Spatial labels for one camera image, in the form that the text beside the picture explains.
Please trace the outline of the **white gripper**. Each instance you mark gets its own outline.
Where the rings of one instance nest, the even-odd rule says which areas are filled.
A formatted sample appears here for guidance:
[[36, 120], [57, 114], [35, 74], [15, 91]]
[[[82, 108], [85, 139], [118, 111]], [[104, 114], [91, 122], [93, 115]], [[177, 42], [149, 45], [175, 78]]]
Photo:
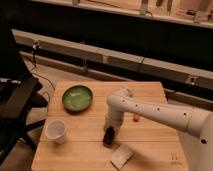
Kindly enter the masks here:
[[123, 120], [124, 120], [123, 114], [116, 114], [116, 115], [106, 114], [104, 124], [104, 129], [106, 131], [103, 138], [104, 146], [111, 146], [114, 140], [115, 131], [117, 131], [121, 127], [121, 125], [123, 124]]

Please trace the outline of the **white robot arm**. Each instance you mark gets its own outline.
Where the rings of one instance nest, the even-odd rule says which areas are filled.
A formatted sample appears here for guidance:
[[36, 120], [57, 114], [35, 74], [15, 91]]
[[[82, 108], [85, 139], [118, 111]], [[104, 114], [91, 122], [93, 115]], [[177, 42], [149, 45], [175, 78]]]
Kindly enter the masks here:
[[213, 112], [196, 107], [154, 103], [133, 97], [128, 87], [112, 91], [106, 99], [108, 111], [104, 129], [117, 131], [124, 113], [141, 115], [152, 121], [197, 137], [200, 153], [195, 171], [213, 171]]

